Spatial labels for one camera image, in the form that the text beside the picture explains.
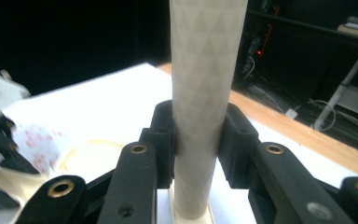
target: paper tube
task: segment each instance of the paper tube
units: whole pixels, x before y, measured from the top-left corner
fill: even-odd
[[[171,0],[174,206],[205,212],[247,0]]]

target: wooden desk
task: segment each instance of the wooden desk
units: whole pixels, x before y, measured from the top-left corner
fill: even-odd
[[[165,63],[158,67],[171,74],[172,65]],[[229,95],[229,101],[240,108],[242,113],[271,129],[279,132],[299,144],[312,149],[327,159],[334,161],[358,174],[358,150],[323,133],[314,131],[293,119],[275,112],[235,91]]]

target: white base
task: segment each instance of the white base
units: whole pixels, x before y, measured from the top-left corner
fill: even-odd
[[[171,187],[169,189],[170,192],[170,208],[171,208],[171,217],[172,217],[172,224],[214,224],[213,213],[211,209],[211,205],[208,203],[208,206],[205,210],[204,215],[197,219],[185,219],[183,218],[175,209],[173,204],[174,200],[174,183],[172,182]]]

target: white cylinder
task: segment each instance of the white cylinder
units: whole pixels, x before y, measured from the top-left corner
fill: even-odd
[[[247,0],[170,0],[170,5],[174,206],[182,217],[196,219],[208,204]]]

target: textured cylindrical surface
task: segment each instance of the textured cylindrical surface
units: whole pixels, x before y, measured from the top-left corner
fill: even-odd
[[[172,101],[177,131],[174,206],[208,204],[247,0],[171,0]]]

